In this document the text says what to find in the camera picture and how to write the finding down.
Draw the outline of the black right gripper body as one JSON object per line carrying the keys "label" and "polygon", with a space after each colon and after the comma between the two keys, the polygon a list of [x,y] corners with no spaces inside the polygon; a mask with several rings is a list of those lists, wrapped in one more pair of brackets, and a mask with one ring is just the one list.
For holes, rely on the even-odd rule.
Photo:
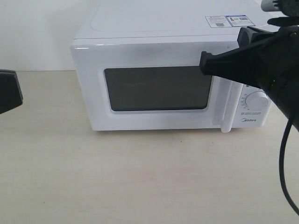
{"label": "black right gripper body", "polygon": [[283,114],[299,127],[299,14],[268,20],[276,32],[241,28],[241,82],[263,89]]}

